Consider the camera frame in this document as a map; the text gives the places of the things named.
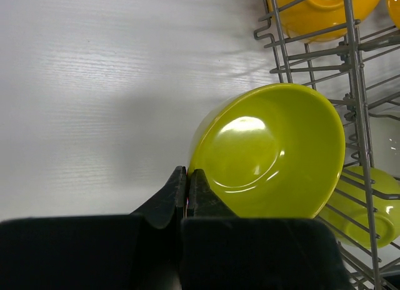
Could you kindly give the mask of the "orange bowl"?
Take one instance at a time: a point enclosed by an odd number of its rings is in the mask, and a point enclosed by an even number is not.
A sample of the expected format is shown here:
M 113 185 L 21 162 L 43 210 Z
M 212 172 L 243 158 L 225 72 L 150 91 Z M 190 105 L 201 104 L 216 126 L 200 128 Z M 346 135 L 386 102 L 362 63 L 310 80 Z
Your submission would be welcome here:
M 276 0 L 279 8 L 295 0 Z M 285 40 L 326 43 L 347 33 L 344 0 L 303 0 L 279 12 Z
M 386 0 L 387 10 L 395 26 L 400 28 L 400 0 Z

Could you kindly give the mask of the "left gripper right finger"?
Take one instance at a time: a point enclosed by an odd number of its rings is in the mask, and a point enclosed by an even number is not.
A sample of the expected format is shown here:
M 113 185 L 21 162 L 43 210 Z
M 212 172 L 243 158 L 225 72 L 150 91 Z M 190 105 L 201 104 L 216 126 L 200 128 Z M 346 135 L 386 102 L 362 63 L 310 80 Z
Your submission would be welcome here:
M 312 219 L 244 219 L 190 178 L 181 222 L 183 289 L 350 289 L 333 233 Z

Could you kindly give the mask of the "white bowl stack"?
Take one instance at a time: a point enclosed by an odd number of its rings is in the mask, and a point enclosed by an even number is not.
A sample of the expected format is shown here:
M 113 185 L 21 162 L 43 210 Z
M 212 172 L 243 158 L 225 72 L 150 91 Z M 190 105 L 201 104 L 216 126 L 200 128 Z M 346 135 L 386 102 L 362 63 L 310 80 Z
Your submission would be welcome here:
M 369 113 L 374 167 L 399 177 L 399 111 Z

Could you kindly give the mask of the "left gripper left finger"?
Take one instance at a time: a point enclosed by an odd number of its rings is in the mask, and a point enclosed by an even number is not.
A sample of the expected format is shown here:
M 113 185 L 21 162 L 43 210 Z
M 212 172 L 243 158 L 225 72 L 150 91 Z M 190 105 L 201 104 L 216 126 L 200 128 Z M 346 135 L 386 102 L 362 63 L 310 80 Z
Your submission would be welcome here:
M 129 214 L 1 222 L 2 289 L 136 289 L 180 257 L 186 169 Z

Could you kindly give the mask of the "green bowl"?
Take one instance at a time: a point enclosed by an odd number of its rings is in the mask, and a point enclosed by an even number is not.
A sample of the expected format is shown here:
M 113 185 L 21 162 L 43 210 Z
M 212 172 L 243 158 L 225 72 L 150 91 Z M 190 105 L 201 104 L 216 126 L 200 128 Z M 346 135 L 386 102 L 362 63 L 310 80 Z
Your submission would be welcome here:
M 242 218 L 315 218 L 344 165 L 338 112 L 321 93 L 277 83 L 234 96 L 210 111 L 192 138 L 189 176 Z
M 343 177 L 352 183 L 340 179 L 319 217 L 331 227 L 334 235 L 342 243 L 366 249 L 371 247 L 366 192 L 357 187 L 363 185 L 363 168 L 350 166 Z M 372 195 L 374 224 L 378 248 L 383 248 L 399 237 L 399 200 L 383 199 Z

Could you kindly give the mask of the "grey wire dish rack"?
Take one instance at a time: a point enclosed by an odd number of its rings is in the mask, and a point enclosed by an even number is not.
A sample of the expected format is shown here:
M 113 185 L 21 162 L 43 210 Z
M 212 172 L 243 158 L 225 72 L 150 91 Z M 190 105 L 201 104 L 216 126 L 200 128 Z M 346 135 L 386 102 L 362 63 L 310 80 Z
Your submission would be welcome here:
M 390 165 L 379 154 L 380 105 L 399 103 L 394 93 L 368 102 L 363 53 L 371 59 L 399 51 L 399 0 L 263 0 L 263 27 L 255 39 L 267 39 L 276 66 L 273 73 L 283 85 L 293 74 L 308 73 L 305 90 L 347 76 L 349 90 L 318 111 L 312 104 L 295 108 L 297 123 L 290 129 L 303 153 L 316 152 L 313 174 L 334 176 L 327 193 L 311 193 L 305 183 L 296 187 L 294 203 L 285 205 L 284 193 L 261 200 L 257 215 L 319 218 L 341 244 L 353 245 L 369 255 L 366 265 L 349 251 L 344 260 L 359 273 L 358 286 L 398 289 L 390 269 L 399 260 L 382 265 L 378 249 L 393 246 L 399 237 L 399 163 Z

